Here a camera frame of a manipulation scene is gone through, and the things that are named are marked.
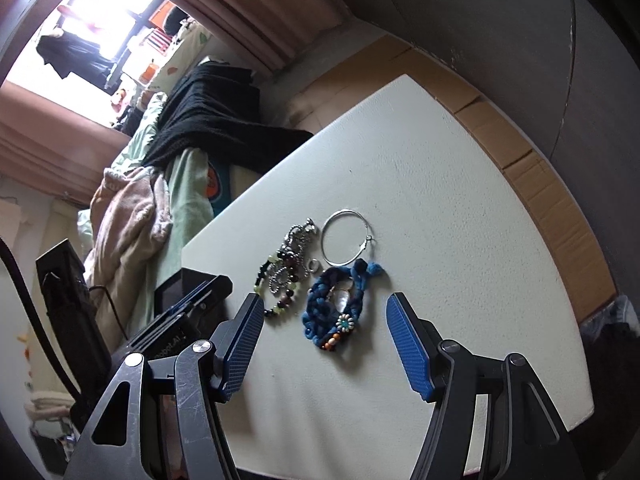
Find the pink fleece blanket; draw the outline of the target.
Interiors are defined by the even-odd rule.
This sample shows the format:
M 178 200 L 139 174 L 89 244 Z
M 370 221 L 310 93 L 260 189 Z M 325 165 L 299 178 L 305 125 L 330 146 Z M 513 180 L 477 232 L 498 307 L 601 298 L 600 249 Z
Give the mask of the pink fleece blanket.
M 142 266 L 164 246 L 172 217 L 167 182 L 161 172 L 138 167 L 126 174 L 113 168 L 90 204 L 92 248 L 84 278 L 95 291 L 96 325 L 106 348 L 115 350 L 124 339 L 118 311 L 132 307 L 132 288 Z

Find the left pink curtain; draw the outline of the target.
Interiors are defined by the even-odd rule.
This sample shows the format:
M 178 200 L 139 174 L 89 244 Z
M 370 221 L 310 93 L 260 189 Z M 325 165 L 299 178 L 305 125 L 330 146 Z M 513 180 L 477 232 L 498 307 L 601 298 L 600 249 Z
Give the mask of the left pink curtain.
M 129 138 L 6 81 L 1 86 L 2 176 L 78 205 L 91 202 Z

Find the hanging dark clothes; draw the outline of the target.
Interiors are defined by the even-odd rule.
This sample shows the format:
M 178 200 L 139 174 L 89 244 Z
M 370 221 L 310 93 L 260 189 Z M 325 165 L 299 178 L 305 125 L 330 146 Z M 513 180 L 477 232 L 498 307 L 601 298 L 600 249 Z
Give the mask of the hanging dark clothes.
M 36 51 L 61 79 L 75 74 L 96 88 L 107 90 L 114 62 L 101 55 L 97 44 L 63 30 L 58 36 L 41 36 Z

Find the patterned windowsill cloth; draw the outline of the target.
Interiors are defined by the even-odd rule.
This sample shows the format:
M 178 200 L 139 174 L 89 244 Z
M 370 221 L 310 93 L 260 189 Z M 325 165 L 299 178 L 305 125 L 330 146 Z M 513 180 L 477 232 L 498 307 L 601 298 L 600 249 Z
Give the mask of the patterned windowsill cloth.
M 172 88 L 202 57 L 212 34 L 198 21 L 184 21 L 169 48 L 168 58 L 156 71 L 145 90 L 169 94 Z

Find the black jewelry box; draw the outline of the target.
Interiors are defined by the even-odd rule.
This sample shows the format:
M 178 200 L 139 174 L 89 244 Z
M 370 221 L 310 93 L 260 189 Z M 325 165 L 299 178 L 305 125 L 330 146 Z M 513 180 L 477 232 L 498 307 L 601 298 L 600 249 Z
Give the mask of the black jewelry box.
M 153 294 L 153 313 L 159 316 L 187 296 L 202 289 L 215 278 L 192 269 L 182 268 L 158 285 Z

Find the black round cushion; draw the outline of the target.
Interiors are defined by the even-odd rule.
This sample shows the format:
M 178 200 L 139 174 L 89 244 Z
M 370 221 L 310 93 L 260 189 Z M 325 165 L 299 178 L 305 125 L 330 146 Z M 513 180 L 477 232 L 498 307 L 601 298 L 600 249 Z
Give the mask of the black round cushion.
M 190 15 L 174 6 L 165 16 L 163 21 L 163 31 L 168 36 L 176 36 L 182 27 L 182 23 L 190 18 Z

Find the pink curtain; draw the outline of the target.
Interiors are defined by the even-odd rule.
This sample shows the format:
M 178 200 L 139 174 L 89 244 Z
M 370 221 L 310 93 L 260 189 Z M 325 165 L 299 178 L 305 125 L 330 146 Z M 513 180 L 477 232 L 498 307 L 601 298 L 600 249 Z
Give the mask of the pink curtain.
M 349 19 L 342 0 L 171 0 L 263 75 Z
M 6 81 L 1 86 L 2 176 L 78 205 L 91 202 L 129 138 Z

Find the black knitted blanket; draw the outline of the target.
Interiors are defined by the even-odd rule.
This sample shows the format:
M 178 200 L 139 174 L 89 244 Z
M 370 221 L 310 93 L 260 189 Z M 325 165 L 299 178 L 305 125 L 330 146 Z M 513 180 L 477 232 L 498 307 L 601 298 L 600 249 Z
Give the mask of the black knitted blanket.
M 251 70 L 209 61 L 172 89 L 142 164 L 165 169 L 187 148 L 198 148 L 220 162 L 265 174 L 311 138 L 306 130 L 262 122 Z

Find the green bed sheet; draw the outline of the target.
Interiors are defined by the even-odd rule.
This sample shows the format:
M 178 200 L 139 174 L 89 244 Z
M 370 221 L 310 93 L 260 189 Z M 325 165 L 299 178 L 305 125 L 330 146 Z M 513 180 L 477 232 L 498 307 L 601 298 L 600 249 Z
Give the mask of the green bed sheet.
M 136 133 L 112 161 L 113 169 L 127 172 L 141 165 L 156 135 L 156 124 L 166 100 L 163 93 L 152 97 Z M 142 266 L 141 278 L 132 288 L 134 304 L 129 309 L 118 311 L 131 333 L 141 330 L 154 318 L 154 290 L 182 268 L 182 248 L 214 218 L 206 197 L 207 173 L 208 157 L 198 148 L 183 151 L 166 168 L 165 180 L 174 225 L 164 246 Z

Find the large silver hoop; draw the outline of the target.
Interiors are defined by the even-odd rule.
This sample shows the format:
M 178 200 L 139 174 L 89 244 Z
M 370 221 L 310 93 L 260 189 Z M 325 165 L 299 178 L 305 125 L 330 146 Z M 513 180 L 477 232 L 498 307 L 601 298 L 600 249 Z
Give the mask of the large silver hoop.
M 369 258 L 374 254 L 372 226 L 356 209 L 334 211 L 322 224 L 319 248 L 329 266 L 348 266 L 358 258 Z

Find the orange box on windowsill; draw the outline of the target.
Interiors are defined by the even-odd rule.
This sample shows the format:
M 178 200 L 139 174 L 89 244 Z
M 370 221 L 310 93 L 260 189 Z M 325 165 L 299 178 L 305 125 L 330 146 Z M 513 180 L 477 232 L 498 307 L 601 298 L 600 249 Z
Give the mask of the orange box on windowsill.
M 167 14 L 175 7 L 175 3 L 164 0 L 149 18 L 149 22 L 156 28 L 162 28 Z

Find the cardboard floor sheets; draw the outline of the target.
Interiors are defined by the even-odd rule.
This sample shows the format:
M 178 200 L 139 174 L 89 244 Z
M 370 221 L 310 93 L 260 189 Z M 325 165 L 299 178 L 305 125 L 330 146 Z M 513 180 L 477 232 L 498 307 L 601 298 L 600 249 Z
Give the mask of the cardboard floor sheets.
M 597 237 L 551 165 L 494 104 L 405 41 L 384 36 L 308 84 L 286 103 L 292 124 L 318 132 L 401 75 L 410 76 L 480 144 L 536 224 L 575 318 L 584 322 L 617 295 Z

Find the right pink curtain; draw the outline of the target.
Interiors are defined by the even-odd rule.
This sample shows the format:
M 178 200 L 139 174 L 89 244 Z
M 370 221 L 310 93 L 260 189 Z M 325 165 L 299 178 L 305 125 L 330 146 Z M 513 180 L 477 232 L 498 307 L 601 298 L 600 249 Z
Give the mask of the right pink curtain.
M 263 75 L 349 19 L 342 0 L 171 0 Z

